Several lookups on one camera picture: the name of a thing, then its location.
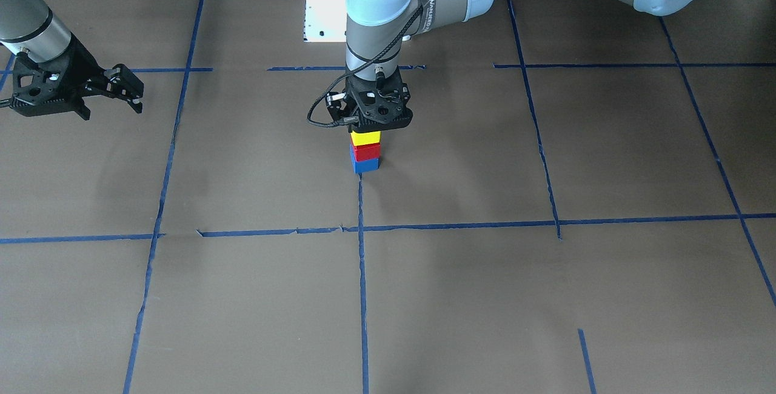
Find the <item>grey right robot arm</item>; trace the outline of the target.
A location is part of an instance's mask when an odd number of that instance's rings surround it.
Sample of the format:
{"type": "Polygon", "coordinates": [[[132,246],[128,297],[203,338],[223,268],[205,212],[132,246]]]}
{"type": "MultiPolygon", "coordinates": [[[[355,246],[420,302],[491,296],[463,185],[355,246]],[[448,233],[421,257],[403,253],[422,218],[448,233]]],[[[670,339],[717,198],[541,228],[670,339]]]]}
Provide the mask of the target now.
{"type": "Polygon", "coordinates": [[[1,0],[1,41],[14,55],[2,106],[24,117],[73,112],[89,120],[89,96],[122,99],[141,114],[143,82],[124,64],[102,68],[44,0],[1,0]]]}

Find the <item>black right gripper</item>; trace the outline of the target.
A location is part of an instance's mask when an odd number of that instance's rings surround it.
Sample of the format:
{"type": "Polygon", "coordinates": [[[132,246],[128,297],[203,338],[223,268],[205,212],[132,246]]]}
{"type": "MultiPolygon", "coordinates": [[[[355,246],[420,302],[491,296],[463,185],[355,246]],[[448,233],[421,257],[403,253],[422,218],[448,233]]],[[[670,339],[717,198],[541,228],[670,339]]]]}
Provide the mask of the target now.
{"type": "Polygon", "coordinates": [[[84,99],[96,95],[122,99],[136,114],[143,112],[143,82],[124,64],[100,67],[75,36],[63,54],[47,62],[17,54],[12,77],[11,109],[25,117],[74,112],[88,121],[84,99]]]}

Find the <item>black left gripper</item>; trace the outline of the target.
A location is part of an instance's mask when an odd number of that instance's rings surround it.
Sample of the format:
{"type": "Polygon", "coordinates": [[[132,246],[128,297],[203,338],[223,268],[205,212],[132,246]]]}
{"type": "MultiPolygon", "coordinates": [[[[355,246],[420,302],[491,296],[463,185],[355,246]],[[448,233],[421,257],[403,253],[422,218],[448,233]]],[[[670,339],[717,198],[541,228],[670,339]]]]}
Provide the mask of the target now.
{"type": "Polygon", "coordinates": [[[327,94],[327,110],[333,121],[345,124],[349,132],[382,132],[410,124],[413,112],[406,106],[409,99],[409,87],[400,73],[383,82],[350,76],[341,93],[327,94]]]}

